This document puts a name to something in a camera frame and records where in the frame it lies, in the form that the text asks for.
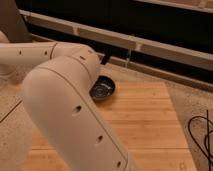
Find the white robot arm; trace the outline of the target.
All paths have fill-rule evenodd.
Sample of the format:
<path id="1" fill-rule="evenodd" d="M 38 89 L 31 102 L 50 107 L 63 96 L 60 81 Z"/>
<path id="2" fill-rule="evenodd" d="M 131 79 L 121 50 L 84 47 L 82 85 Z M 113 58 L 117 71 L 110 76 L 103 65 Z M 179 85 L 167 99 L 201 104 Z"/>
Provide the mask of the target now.
<path id="1" fill-rule="evenodd" d="M 0 31 L 0 77 L 14 66 L 32 68 L 22 82 L 23 106 L 72 171 L 140 171 L 90 97 L 100 72 L 91 47 L 12 43 Z"/>

